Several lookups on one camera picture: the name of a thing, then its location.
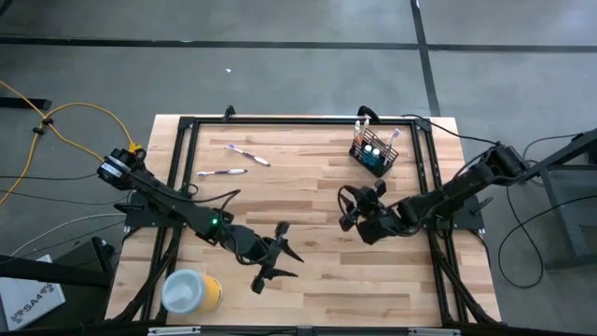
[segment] wooden tabletop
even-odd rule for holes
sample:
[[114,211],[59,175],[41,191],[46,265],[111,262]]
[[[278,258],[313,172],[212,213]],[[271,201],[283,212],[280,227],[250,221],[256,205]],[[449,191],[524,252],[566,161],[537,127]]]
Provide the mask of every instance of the wooden tabletop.
[[[180,116],[157,115],[146,164],[166,181]],[[453,118],[433,121],[457,132]],[[381,139],[394,127],[371,126]],[[410,130],[401,129],[394,167],[383,177],[386,204],[419,193]],[[464,164],[460,140],[434,128],[439,168],[448,181]],[[282,255],[277,267],[298,278],[276,278],[261,295],[250,283],[258,266],[242,266],[218,246],[210,246],[185,229],[177,269],[194,269],[218,279],[224,289],[221,306],[209,315],[169,314],[169,324],[196,325],[314,325],[314,326],[439,326],[437,294],[429,246],[424,232],[411,238],[389,237],[375,245],[363,243],[356,230],[343,232],[338,219],[338,188],[348,184],[372,186],[376,178],[348,156],[353,126],[331,125],[202,125],[193,172],[245,168],[244,175],[197,177],[196,199],[242,189],[227,207],[235,223],[273,236],[275,224],[291,223],[289,243],[305,263]],[[423,144],[424,160],[428,155]],[[271,167],[226,149],[232,143],[262,157]],[[183,147],[176,188],[180,186],[187,149]],[[120,264],[106,317],[121,312],[147,277],[156,236],[141,229],[122,248]],[[467,231],[453,240],[463,281],[492,317],[499,312],[485,250]],[[156,286],[152,316],[160,307],[162,282]],[[446,286],[452,315],[456,309],[451,286]]]

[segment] gray concrete floor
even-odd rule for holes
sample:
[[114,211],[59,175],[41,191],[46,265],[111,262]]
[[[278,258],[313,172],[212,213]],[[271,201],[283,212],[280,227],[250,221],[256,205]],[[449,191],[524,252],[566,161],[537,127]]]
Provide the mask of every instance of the gray concrete floor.
[[[420,0],[429,43],[595,45],[597,3],[591,0]],[[0,19],[0,34],[251,41],[416,42],[408,0],[19,0]],[[597,124],[594,88],[597,55],[572,53],[431,52],[442,116],[457,118],[460,132],[513,145],[537,137],[574,133]],[[0,78],[54,106],[80,101],[103,105],[146,144],[155,114],[353,114],[369,105],[382,115],[429,115],[417,51],[307,49],[125,49],[0,46]],[[36,113],[1,111],[0,175],[21,172]],[[108,117],[77,108],[57,126],[99,153],[126,145]],[[542,143],[541,159],[565,144]],[[468,158],[485,148],[463,142]],[[47,134],[30,175],[92,173],[97,161]],[[9,180],[0,180],[7,189]],[[83,202],[122,194],[91,178],[77,182],[27,180],[19,191]],[[487,243],[496,265],[499,242],[515,226],[505,191],[489,188],[483,210]],[[535,186],[512,188],[521,218],[548,207]],[[111,206],[49,203],[13,196],[0,206],[0,253],[64,222],[113,213]],[[90,220],[56,232],[33,247],[52,245],[117,218]],[[553,215],[529,227],[546,260],[567,252]],[[121,227],[101,232],[120,249]],[[71,244],[49,250],[56,258]],[[536,256],[521,234],[507,245],[506,272],[520,282],[538,273]],[[513,326],[576,332],[597,330],[597,268],[546,273],[532,289],[510,286],[496,267],[493,281],[504,321]]]

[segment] toothbrush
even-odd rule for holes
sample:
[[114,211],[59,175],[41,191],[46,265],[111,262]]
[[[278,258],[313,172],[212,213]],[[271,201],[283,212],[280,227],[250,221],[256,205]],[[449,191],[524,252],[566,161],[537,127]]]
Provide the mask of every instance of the toothbrush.
[[390,152],[392,150],[392,143],[394,142],[394,140],[396,138],[398,138],[399,135],[400,135],[400,130],[394,129],[394,133],[392,133],[392,139],[390,139],[390,146],[388,146],[388,148],[385,151],[385,160],[383,162],[383,165],[388,164],[388,162],[390,161]]
[[236,150],[237,152],[243,154],[245,157],[247,157],[249,159],[255,160],[255,161],[257,161],[257,162],[259,162],[261,164],[265,164],[267,166],[271,166],[269,162],[261,159],[260,157],[256,157],[255,155],[251,155],[251,154],[249,154],[249,153],[247,153],[245,151],[242,151],[242,150],[238,149],[236,146],[234,146],[233,144],[229,144],[228,148]]
[[198,172],[197,176],[208,176],[208,175],[219,175],[219,174],[231,174],[238,175],[246,173],[246,169],[230,169],[227,171],[214,171],[214,172]]

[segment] white label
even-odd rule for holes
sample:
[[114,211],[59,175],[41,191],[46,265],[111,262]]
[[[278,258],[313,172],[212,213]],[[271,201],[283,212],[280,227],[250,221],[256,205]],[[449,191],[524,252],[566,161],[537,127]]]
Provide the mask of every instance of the white label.
[[102,164],[102,166],[101,166],[100,168],[102,168],[102,169],[104,169],[104,170],[108,171],[110,174],[112,174],[112,175],[114,175],[114,176],[116,176],[116,177],[121,177],[121,176],[122,176],[122,173],[120,172],[120,170],[118,170],[118,169],[116,169],[116,168],[112,167],[112,166],[111,166],[111,165],[109,165],[108,163],[105,163],[105,162],[104,162],[104,164]]

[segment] white container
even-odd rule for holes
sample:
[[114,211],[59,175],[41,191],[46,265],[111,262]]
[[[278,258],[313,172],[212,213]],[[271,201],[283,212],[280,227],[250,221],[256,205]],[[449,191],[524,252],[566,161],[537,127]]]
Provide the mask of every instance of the white container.
[[220,283],[193,270],[170,274],[161,288],[161,304],[173,314],[213,311],[221,301]]

